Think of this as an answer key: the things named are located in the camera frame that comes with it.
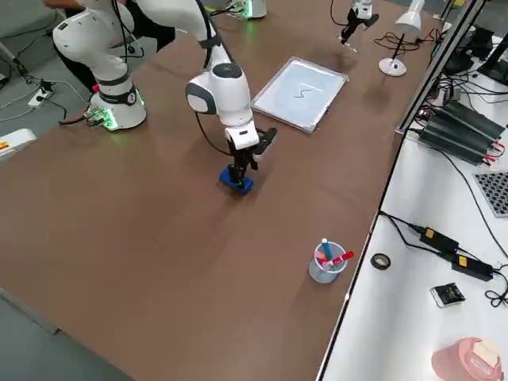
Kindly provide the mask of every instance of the red marker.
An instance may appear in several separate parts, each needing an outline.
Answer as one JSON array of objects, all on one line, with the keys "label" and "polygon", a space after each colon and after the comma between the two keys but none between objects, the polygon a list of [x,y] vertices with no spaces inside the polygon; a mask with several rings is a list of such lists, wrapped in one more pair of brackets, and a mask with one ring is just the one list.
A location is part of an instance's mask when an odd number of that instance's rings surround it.
[{"label": "red marker", "polygon": [[333,258],[332,260],[329,260],[328,262],[322,262],[321,264],[322,264],[323,267],[328,268],[328,267],[333,266],[334,264],[339,264],[340,262],[344,262],[345,260],[350,260],[354,256],[355,256],[354,252],[346,252],[342,256],[338,256],[337,258]]}]

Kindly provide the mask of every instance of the lamp base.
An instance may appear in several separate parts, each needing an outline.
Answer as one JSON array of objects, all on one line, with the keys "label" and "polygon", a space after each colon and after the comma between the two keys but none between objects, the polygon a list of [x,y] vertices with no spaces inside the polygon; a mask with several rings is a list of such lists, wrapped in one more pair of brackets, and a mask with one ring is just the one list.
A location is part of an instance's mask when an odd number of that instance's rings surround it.
[{"label": "lamp base", "polygon": [[398,59],[383,58],[379,61],[379,69],[386,75],[402,77],[407,71],[406,65]]}]

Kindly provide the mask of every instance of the pen holder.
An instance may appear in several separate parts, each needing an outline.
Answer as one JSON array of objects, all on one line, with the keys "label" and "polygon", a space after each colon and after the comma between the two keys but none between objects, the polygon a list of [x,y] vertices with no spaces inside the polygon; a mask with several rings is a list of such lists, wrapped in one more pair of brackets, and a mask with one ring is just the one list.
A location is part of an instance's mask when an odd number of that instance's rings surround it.
[{"label": "pen holder", "polygon": [[[346,253],[342,246],[336,244],[335,242],[329,242],[329,247],[333,258],[337,258],[338,256],[342,256]],[[348,261],[344,260],[338,264],[334,264],[329,269],[324,269],[318,262],[320,252],[324,252],[321,244],[319,244],[314,250],[314,256],[309,263],[309,274],[318,283],[331,283],[341,272],[344,271],[348,265]]]}]

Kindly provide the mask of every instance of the desk lamp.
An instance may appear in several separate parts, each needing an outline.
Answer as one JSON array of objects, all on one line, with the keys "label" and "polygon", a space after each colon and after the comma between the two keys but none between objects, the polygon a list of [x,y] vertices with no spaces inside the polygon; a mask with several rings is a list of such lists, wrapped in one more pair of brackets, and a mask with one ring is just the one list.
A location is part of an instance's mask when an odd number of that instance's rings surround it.
[{"label": "desk lamp", "polygon": [[407,71],[406,65],[397,58],[397,55],[404,41],[404,36],[406,34],[417,35],[420,32],[420,12],[424,4],[425,0],[413,0],[407,12],[395,22],[397,30],[401,32],[402,35],[400,36],[394,55],[391,58],[383,58],[379,61],[379,69],[384,74],[391,75],[392,77],[405,75]]}]

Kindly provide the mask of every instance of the power strip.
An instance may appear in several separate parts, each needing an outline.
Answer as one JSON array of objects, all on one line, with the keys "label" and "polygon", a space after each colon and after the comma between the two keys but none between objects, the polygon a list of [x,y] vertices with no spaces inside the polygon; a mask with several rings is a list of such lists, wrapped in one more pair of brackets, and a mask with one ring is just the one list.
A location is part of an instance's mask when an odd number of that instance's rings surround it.
[{"label": "power strip", "polygon": [[52,95],[53,95],[52,91],[46,91],[44,89],[39,89],[37,94],[35,94],[32,97],[32,99],[30,99],[29,106],[33,109],[38,109],[40,107],[40,105],[42,104],[42,102],[44,102],[44,100],[37,101],[37,98],[42,97],[44,99],[47,99],[47,98],[51,97]]}]

